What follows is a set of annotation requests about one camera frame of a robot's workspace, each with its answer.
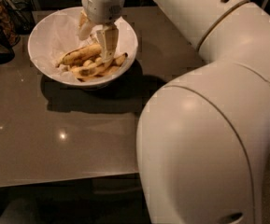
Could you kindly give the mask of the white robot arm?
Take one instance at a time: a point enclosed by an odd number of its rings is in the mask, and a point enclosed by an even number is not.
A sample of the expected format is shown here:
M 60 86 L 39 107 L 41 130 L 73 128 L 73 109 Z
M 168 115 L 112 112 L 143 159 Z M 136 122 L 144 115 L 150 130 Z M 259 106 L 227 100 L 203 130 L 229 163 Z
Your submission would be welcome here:
M 204 60 L 156 91 L 136 153 L 153 224 L 262 224 L 270 16 L 249 0 L 153 0 Z

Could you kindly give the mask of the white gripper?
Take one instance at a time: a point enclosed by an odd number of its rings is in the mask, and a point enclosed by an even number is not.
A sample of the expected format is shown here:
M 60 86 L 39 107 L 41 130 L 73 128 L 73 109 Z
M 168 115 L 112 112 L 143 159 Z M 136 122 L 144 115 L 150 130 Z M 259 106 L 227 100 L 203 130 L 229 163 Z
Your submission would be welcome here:
M 87 39 L 95 24 L 113 23 L 121 16 L 124 0 L 81 0 L 84 10 L 80 12 L 78 38 Z M 114 58 L 118 44 L 119 30 L 115 24 L 103 25 L 96 31 L 101 46 L 101 58 L 104 63 Z

